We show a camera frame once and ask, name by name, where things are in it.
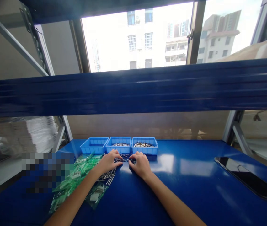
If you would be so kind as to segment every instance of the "blue storage tray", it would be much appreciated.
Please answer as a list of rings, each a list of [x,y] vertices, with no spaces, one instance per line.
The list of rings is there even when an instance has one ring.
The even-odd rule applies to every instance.
[[[129,144],[129,147],[118,147],[118,146],[112,146],[116,143],[127,143]],[[111,137],[109,141],[106,144],[106,151],[107,153],[111,150],[118,150],[120,154],[129,154],[131,148],[131,137]]]
[[[139,148],[134,147],[136,142],[146,142],[154,146],[154,148]],[[144,154],[157,155],[158,154],[158,143],[154,137],[133,137],[131,141],[132,153],[143,152]]]
[[[81,151],[83,154],[104,154],[108,140],[109,137],[90,137],[80,146]]]

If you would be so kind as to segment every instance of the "blue tabletop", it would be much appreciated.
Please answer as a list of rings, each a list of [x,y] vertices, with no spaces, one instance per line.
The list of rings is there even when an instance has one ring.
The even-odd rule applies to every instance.
[[[84,140],[60,152],[80,155]],[[214,162],[230,157],[267,182],[267,167],[223,141],[158,140],[152,171],[207,225],[267,225],[262,200]],[[42,225],[49,218],[53,194],[23,196],[23,178],[0,194],[0,224]],[[83,203],[72,225],[172,225],[151,189],[124,162],[94,211]]]

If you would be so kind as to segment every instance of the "hand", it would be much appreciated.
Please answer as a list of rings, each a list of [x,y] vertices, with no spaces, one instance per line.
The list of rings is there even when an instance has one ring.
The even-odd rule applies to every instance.
[[[147,156],[142,152],[136,152],[129,159],[136,159],[136,164],[134,165],[129,161],[129,166],[143,179],[145,180],[148,176],[152,174],[149,161]]]
[[[101,176],[102,174],[123,164],[123,162],[114,163],[115,158],[123,159],[120,156],[118,150],[111,150],[111,152],[109,152],[108,154],[102,157],[102,159],[98,162],[98,164],[92,170],[97,172],[98,175]]]

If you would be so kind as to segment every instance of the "pixelated blur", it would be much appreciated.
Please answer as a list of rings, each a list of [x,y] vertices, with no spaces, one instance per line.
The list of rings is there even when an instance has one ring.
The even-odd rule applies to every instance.
[[[51,193],[74,170],[73,153],[23,153],[26,194]]]

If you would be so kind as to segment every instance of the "phone screen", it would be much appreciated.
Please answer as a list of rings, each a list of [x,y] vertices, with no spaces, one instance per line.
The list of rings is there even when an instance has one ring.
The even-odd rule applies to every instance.
[[[261,198],[267,199],[267,183],[233,159],[216,157],[215,161]]]

